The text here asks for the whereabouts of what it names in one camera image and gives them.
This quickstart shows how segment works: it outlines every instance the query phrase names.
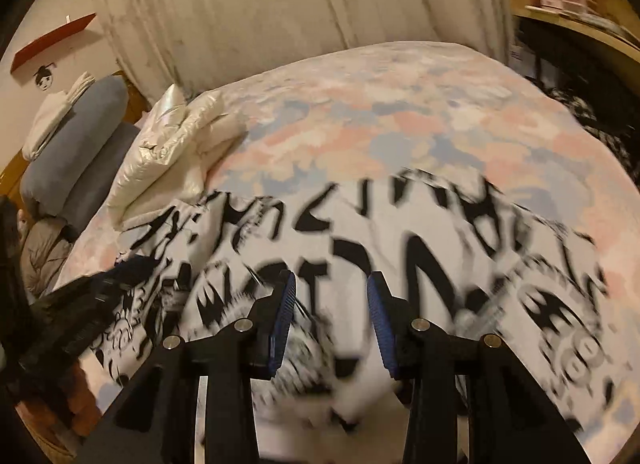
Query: black graffiti lettering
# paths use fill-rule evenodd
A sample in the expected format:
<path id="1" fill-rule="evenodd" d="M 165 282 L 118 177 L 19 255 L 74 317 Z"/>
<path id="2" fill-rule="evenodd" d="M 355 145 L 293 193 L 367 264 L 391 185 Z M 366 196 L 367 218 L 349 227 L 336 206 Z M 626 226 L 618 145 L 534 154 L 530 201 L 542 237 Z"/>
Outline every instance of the black graffiti lettering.
<path id="1" fill-rule="evenodd" d="M 102 352 L 102 349 L 95 349 L 94 354 L 100 366 L 104 367 L 104 352 Z"/>
<path id="2" fill-rule="evenodd" d="M 613 391 L 615 389 L 615 386 L 613 384 L 613 381 L 611 380 L 611 378 L 607 377 L 604 380 L 604 407 L 609 408 L 609 405 L 611 404 L 611 400 L 613 399 Z"/>
<path id="3" fill-rule="evenodd" d="M 411 173 L 410 170 L 401 170 L 396 175 L 391 177 L 392 182 L 392 196 L 391 202 L 394 206 L 398 206 L 402 200 L 404 200 L 408 194 L 408 190 L 413 184 L 413 180 L 407 178 L 407 174 Z"/>
<path id="4" fill-rule="evenodd" d="M 369 186 L 371 179 L 360 180 L 360 208 L 356 208 L 358 215 L 369 217 Z"/>
<path id="5" fill-rule="evenodd" d="M 146 335 L 155 346 L 158 340 L 162 339 L 162 294 L 164 289 L 168 286 L 173 286 L 174 279 L 162 279 L 159 291 L 152 298 L 151 306 L 149 306 L 148 313 L 146 314 L 144 329 Z"/>
<path id="6" fill-rule="evenodd" d="M 346 379 L 353 376 L 360 358 L 334 358 L 334 373 L 338 379 Z"/>
<path id="7" fill-rule="evenodd" d="M 420 175 L 420 177 L 428 179 L 429 181 L 433 181 L 434 180 L 434 176 L 430 171 L 420 170 L 420 168 L 418 168 L 417 171 L 418 171 L 418 174 Z"/>
<path id="8" fill-rule="evenodd" d="M 564 421 L 566 425 L 569 427 L 569 430 L 573 431 L 574 433 L 578 433 L 582 431 L 582 425 L 575 417 L 573 416 L 565 417 Z"/>
<path id="9" fill-rule="evenodd" d="M 156 244 L 152 250 L 150 255 L 153 257 L 154 260 L 158 261 L 157 266 L 160 265 L 161 261 L 164 259 L 164 252 L 166 251 L 166 243 L 164 241 L 164 239 L 160 239 L 160 241 L 158 242 L 158 244 Z"/>
<path id="10" fill-rule="evenodd" d="M 456 301 L 456 292 L 449 280 L 447 273 L 436 259 L 424 240 L 411 233 L 404 245 L 404 277 L 406 281 L 406 296 L 412 306 L 415 317 L 425 317 L 427 311 L 420 309 L 420 282 L 418 269 L 430 279 L 436 292 L 440 295 L 442 303 L 449 311 L 451 318 L 456 315 L 459 304 Z"/>
<path id="11" fill-rule="evenodd" d="M 140 349 L 138 350 L 138 354 L 136 354 L 136 359 L 140 360 L 145 355 L 146 347 L 151 344 L 151 346 L 156 345 L 156 337 L 158 336 L 156 329 L 156 317 L 158 316 L 158 304 L 154 301 L 149 307 L 148 314 L 146 315 L 144 321 L 142 322 L 142 328 L 145 330 L 145 337 L 140 343 Z"/>
<path id="12" fill-rule="evenodd" d="M 133 244 L 129 249 L 131 251 L 136 251 L 142 244 L 144 244 L 148 240 L 151 240 L 153 236 L 156 233 L 158 233 L 158 230 L 164 225 L 164 223 L 171 216 L 174 210 L 175 210 L 175 206 L 170 206 L 169 208 L 167 208 L 167 210 L 164 213 L 162 213 L 162 215 L 156 217 L 151 222 L 148 222 L 147 224 L 140 226 L 141 228 L 143 226 L 149 226 L 149 229 L 144 235 L 142 235 L 142 237 L 140 237 L 138 240 L 133 242 Z"/>
<path id="13" fill-rule="evenodd" d="M 231 248 L 238 254 L 238 246 L 241 242 L 244 242 L 244 239 L 246 237 L 245 230 L 251 226 L 252 219 L 253 218 L 251 216 L 245 216 L 244 218 L 242 218 L 240 225 L 236 227 L 236 232 L 234 233 L 233 237 L 231 237 Z"/>
<path id="14" fill-rule="evenodd" d="M 560 333 L 557 327 L 559 321 L 567 325 L 579 323 L 584 326 L 582 320 L 564 301 L 539 287 L 533 285 L 521 287 L 518 291 L 518 301 L 542 331 L 549 329 L 558 335 Z M 535 307 L 530 307 L 529 303 L 531 302 L 535 304 Z"/>
<path id="15" fill-rule="evenodd" d="M 371 259 L 365 247 L 358 243 L 339 237 L 332 238 L 332 255 L 345 259 L 358 266 L 364 273 L 365 279 L 371 274 Z"/>
<path id="16" fill-rule="evenodd" d="M 311 335 L 318 338 L 318 326 L 315 318 L 318 313 L 318 287 L 317 280 L 326 277 L 329 274 L 329 266 L 327 261 L 309 262 L 306 259 L 300 260 L 296 275 L 299 279 L 304 280 L 309 288 L 309 308 L 311 309 Z"/>
<path id="17" fill-rule="evenodd" d="M 511 235 L 513 236 L 513 250 L 516 251 L 516 253 L 522 253 L 529 247 L 531 242 L 531 226 L 525 222 L 522 213 L 515 206 L 513 207 Z"/>
<path id="18" fill-rule="evenodd" d="M 222 298 L 220 298 L 220 295 L 216 291 L 216 288 L 213 287 L 210 282 L 207 282 L 207 287 L 209 293 L 211 293 L 212 299 L 209 298 L 209 293 L 207 292 L 207 289 L 205 289 L 204 301 L 198 298 L 196 300 L 196 305 L 198 306 L 198 312 L 200 313 L 202 324 L 209 329 L 214 323 L 220 322 L 222 313 L 225 310 L 225 305 L 222 302 Z"/>
<path id="19" fill-rule="evenodd" d="M 473 313 L 480 313 L 484 304 L 489 301 L 489 297 L 487 294 L 480 289 L 480 287 L 476 287 L 471 289 L 466 293 L 465 297 L 465 309 L 472 311 Z"/>
<path id="20" fill-rule="evenodd" d="M 219 196 L 222 192 L 218 191 L 218 190 L 214 190 L 212 193 L 210 193 L 204 200 L 204 204 L 209 204 L 209 202 L 211 202 L 212 200 L 215 200 L 217 196 Z"/>
<path id="21" fill-rule="evenodd" d="M 580 237 L 581 239 L 586 240 L 589 244 L 596 245 L 595 240 L 593 240 L 593 237 L 591 237 L 590 235 L 587 235 L 586 233 L 580 233 L 579 231 L 576 231 L 575 234 L 578 235 L 578 237 Z"/>
<path id="22" fill-rule="evenodd" d="M 438 186 L 431 186 L 431 189 L 433 191 L 433 197 L 436 198 L 436 202 L 438 203 L 438 206 L 440 206 L 441 208 L 449 208 L 449 194 L 447 193 L 447 190 L 445 188 L 442 187 L 438 187 Z"/>
<path id="23" fill-rule="evenodd" d="M 176 210 L 171 215 L 171 229 L 164 236 L 164 238 L 166 238 L 168 240 L 168 243 L 171 243 L 176 238 L 177 234 L 180 231 L 182 231 L 182 226 L 180 226 L 179 222 L 180 222 L 180 211 Z"/>
<path id="24" fill-rule="evenodd" d="M 549 261 L 543 257 L 542 255 L 536 255 L 533 258 L 536 262 L 536 264 L 538 265 L 538 270 L 545 274 L 548 273 L 550 276 L 555 277 L 557 274 L 557 268 L 555 266 L 552 266 Z"/>
<path id="25" fill-rule="evenodd" d="M 282 222 L 284 221 L 286 209 L 284 203 L 281 200 L 275 203 L 270 203 L 267 212 L 271 209 L 275 209 L 278 211 L 278 218 L 276 219 L 276 224 L 273 225 L 273 231 L 271 232 L 271 240 L 278 240 L 278 238 L 280 238 L 280 232 L 282 231 Z"/>
<path id="26" fill-rule="evenodd" d="M 312 212 L 316 210 L 320 205 L 329 197 L 329 195 L 338 187 L 336 183 L 328 184 L 324 191 L 320 193 L 315 199 L 309 202 L 302 210 L 298 218 L 294 222 L 293 229 L 301 233 L 318 233 L 321 231 L 328 231 L 331 229 L 332 222 L 328 220 L 322 220 L 312 215 Z"/>
<path id="27" fill-rule="evenodd" d="M 600 264 L 598 264 L 596 273 L 598 275 L 598 280 L 601 281 L 604 285 L 607 285 L 607 281 L 604 277 L 604 270 L 602 269 L 602 266 Z"/>
<path id="28" fill-rule="evenodd" d="M 280 272 L 284 269 L 289 269 L 287 264 L 283 260 L 275 260 L 266 262 L 257 271 L 254 271 L 250 267 L 247 267 L 249 271 L 249 277 L 242 286 L 242 293 L 255 298 L 255 291 L 258 289 L 258 285 L 274 285 L 278 282 Z"/>
<path id="29" fill-rule="evenodd" d="M 598 286 L 595 284 L 595 282 L 591 279 L 589 275 L 583 276 L 583 282 L 584 282 L 584 292 L 589 302 L 591 303 L 591 310 L 593 311 L 593 313 L 597 318 L 596 327 L 599 328 L 600 327 L 600 311 L 598 311 L 598 301 L 596 300 L 596 293 L 599 292 Z"/>
<path id="30" fill-rule="evenodd" d="M 167 259 L 168 266 L 172 262 L 173 261 Z M 154 298 L 154 305 L 156 306 L 156 314 L 158 316 L 157 323 L 159 323 L 162 315 L 164 315 L 161 329 L 156 332 L 156 339 L 162 339 L 169 335 L 178 325 L 184 304 L 191 292 L 192 270 L 191 264 L 183 262 L 180 264 L 178 276 L 175 279 L 162 280 L 160 292 Z M 162 301 L 163 297 L 169 298 L 166 304 Z"/>
<path id="31" fill-rule="evenodd" d="M 225 305 L 231 302 L 231 270 L 229 266 L 225 267 L 225 296 L 223 300 L 225 301 Z"/>
<path id="32" fill-rule="evenodd" d="M 567 249 L 562 237 L 558 235 L 557 239 L 558 243 L 560 244 L 560 251 L 562 252 L 562 263 L 564 264 L 564 271 L 568 277 L 568 280 L 570 284 L 580 292 L 581 295 L 584 295 L 580 288 L 580 284 L 578 283 L 578 279 L 575 276 L 574 264 L 571 260 L 571 254 L 569 253 L 569 250 Z"/>
<path id="33" fill-rule="evenodd" d="M 298 298 L 296 298 L 296 307 L 300 311 L 300 314 L 302 314 L 302 316 L 304 316 L 306 319 L 308 319 L 310 321 L 316 321 L 316 319 L 311 316 L 311 313 L 305 307 L 305 304 L 302 303 Z"/>
<path id="34" fill-rule="evenodd" d="M 158 266 L 160 265 L 162 259 L 158 260 Z M 138 311 L 143 311 L 144 308 L 146 307 L 146 304 L 148 303 L 149 300 L 151 300 L 153 297 L 155 297 L 156 295 L 156 290 L 159 289 L 160 284 L 162 282 L 162 277 L 164 276 L 165 272 L 167 271 L 167 269 L 169 268 L 169 266 L 171 265 L 171 260 L 166 259 L 164 261 L 164 267 L 162 269 L 160 269 L 160 271 L 158 272 L 158 274 L 156 275 L 153 283 L 151 284 L 151 288 L 148 292 L 148 295 L 146 295 L 146 298 L 144 297 L 144 295 L 141 298 L 141 304 L 140 307 L 138 307 Z"/>
<path id="35" fill-rule="evenodd" d="M 212 256 L 216 253 L 216 251 L 218 251 L 218 248 L 220 247 L 220 245 L 222 244 L 222 241 L 225 238 L 226 225 L 227 224 L 237 225 L 242 220 L 242 218 L 249 212 L 249 210 L 254 205 L 255 201 L 256 199 L 252 200 L 245 209 L 237 210 L 233 206 L 231 206 L 231 194 L 228 192 L 225 194 L 225 205 L 224 205 L 224 211 L 222 213 L 222 221 L 220 221 L 220 231 L 218 232 L 218 238 L 216 239 L 213 249 L 211 250 Z"/>
<path id="36" fill-rule="evenodd" d="M 125 295 L 122 297 L 122 310 L 127 313 L 131 313 L 133 310 L 133 298 L 134 298 L 135 290 L 129 289 Z"/>
<path id="37" fill-rule="evenodd" d="M 508 281 L 509 279 L 505 275 L 494 273 L 494 281 L 491 284 L 491 294 L 496 295 L 500 293 Z"/>
<path id="38" fill-rule="evenodd" d="M 485 179 L 484 197 L 479 202 L 468 202 L 462 197 L 462 194 L 460 194 L 460 191 L 457 188 L 455 189 L 455 191 L 458 196 L 460 206 L 462 207 L 462 211 L 465 214 L 466 221 L 471 224 L 474 230 L 474 234 L 480 242 L 482 249 L 489 257 L 494 258 L 495 254 L 502 249 L 502 227 L 500 225 L 498 212 L 495 208 L 495 200 L 493 195 L 495 187 Z M 481 217 L 487 217 L 494 227 L 495 237 L 497 239 L 495 248 L 487 243 L 487 241 L 478 230 L 478 219 Z"/>

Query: bed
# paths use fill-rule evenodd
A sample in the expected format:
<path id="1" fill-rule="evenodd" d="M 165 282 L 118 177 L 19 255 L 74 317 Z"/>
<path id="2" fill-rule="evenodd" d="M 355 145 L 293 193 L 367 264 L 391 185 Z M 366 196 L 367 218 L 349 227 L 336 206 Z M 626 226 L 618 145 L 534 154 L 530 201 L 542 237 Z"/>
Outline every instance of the bed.
<path id="1" fill-rule="evenodd" d="M 226 111 L 246 116 L 249 133 L 209 172 L 208 188 L 279 197 L 326 181 L 381 178 L 402 167 L 460 184 L 480 172 L 513 202 L 590 235 L 609 293 L 620 304 L 631 368 L 604 415 L 578 438 L 594 464 L 617 455 L 640 420 L 640 195 L 612 154 L 561 104 L 482 54 L 431 42 L 310 58 L 222 92 Z M 102 208 L 77 240 L 58 285 L 110 267 L 117 240 Z M 91 352 L 82 366 L 105 409 L 118 387 Z M 394 412 L 381 414 L 400 419 L 399 429 L 385 434 L 391 452 L 401 449 L 406 425 L 404 414 Z M 356 455 L 379 429 L 372 421 L 348 442 L 329 434 L 324 445 L 342 444 L 344 455 Z M 276 434 L 258 434 L 258 443 L 277 452 Z"/>

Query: cartoon face sticker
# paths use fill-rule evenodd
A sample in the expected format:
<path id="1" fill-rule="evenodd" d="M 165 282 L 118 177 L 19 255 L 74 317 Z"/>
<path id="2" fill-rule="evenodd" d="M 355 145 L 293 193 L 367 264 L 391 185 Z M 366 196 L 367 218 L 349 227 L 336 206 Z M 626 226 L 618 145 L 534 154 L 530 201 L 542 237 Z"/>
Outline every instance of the cartoon face sticker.
<path id="1" fill-rule="evenodd" d="M 33 75 L 35 78 L 36 87 L 38 87 L 40 90 L 47 90 L 49 87 L 51 87 L 53 83 L 53 73 L 51 72 L 51 69 L 55 66 L 56 64 L 40 66 L 38 72 Z"/>

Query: white cloth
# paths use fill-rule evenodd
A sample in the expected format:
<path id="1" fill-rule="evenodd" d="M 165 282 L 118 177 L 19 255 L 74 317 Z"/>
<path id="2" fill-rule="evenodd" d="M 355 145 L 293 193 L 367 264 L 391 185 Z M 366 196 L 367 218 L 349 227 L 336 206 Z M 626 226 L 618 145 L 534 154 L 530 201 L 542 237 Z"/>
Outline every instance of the white cloth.
<path id="1" fill-rule="evenodd" d="M 58 125 L 65 117 L 69 109 L 73 107 L 82 93 L 87 90 L 95 78 L 88 72 L 83 72 L 68 92 L 61 90 L 53 94 L 47 94 L 40 108 L 36 112 L 31 124 L 31 130 L 22 147 L 22 157 L 27 161 L 33 161 L 47 146 L 49 140 L 56 133 Z"/>
<path id="2" fill-rule="evenodd" d="M 197 94 L 275 67 L 393 42 L 456 42 L 502 63 L 509 0 L 94 0 L 127 76 L 151 101 Z"/>
<path id="3" fill-rule="evenodd" d="M 222 114 L 218 91 L 190 104 L 172 85 L 154 105 L 111 185 L 106 205 L 114 228 L 135 227 L 174 199 L 195 203 L 207 170 L 246 130 L 244 120 Z"/>
<path id="4" fill-rule="evenodd" d="M 593 241 L 514 205 L 482 178 L 471 195 L 420 170 L 282 200 L 214 191 L 197 205 L 173 202 L 123 233 L 120 244 L 124 257 L 151 255 L 158 266 L 96 344 L 98 360 L 119 382 L 165 336 L 214 335 L 268 295 L 281 269 L 296 274 L 284 363 L 273 380 L 252 381 L 258 443 L 276 460 L 362 462 L 342 451 L 347 444 L 329 444 L 320 455 L 300 436 L 309 435 L 306 421 L 318 426 L 332 412 L 358 422 L 392 391 L 369 324 L 373 270 L 416 317 L 472 339 L 503 336 L 572 426 L 597 420 L 628 375 Z M 186 291 L 174 285 L 179 273 L 191 275 Z M 397 421 L 383 419 L 381 431 L 397 431 L 389 426 Z M 360 435 L 358 428 L 348 437 Z M 402 442 L 364 441 L 374 449 L 366 462 L 398 462 Z M 398 454 L 389 455 L 390 447 Z"/>

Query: curtain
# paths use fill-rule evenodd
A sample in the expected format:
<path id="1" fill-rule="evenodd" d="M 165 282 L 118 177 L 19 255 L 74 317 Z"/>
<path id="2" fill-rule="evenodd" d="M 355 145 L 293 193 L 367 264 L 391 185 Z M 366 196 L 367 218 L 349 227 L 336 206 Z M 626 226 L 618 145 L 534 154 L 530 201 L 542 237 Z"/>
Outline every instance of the curtain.
<path id="1" fill-rule="evenodd" d="M 303 58 L 395 40 L 457 42 L 506 63 L 508 0 L 94 0 L 106 38 L 151 101 Z"/>

